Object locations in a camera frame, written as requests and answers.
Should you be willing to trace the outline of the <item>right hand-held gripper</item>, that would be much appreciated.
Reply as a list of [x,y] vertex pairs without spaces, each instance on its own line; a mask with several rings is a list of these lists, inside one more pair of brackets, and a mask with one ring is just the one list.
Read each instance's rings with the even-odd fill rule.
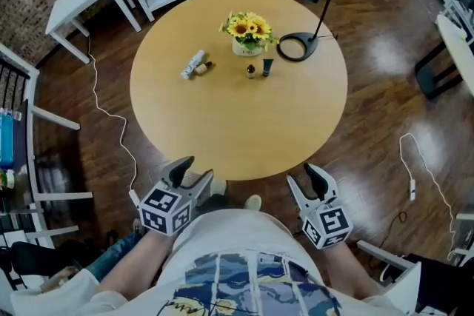
[[341,199],[336,180],[321,167],[304,163],[317,199],[309,198],[292,175],[286,175],[299,217],[301,230],[317,249],[344,242],[353,230],[353,223]]

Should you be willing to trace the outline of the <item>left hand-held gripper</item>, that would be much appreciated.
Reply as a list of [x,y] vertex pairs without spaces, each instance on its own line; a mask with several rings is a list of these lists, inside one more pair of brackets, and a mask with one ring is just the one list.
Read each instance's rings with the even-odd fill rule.
[[199,206],[209,195],[214,171],[207,170],[191,185],[181,187],[194,156],[170,162],[162,170],[162,179],[138,205],[144,227],[163,235],[176,235],[195,217]]

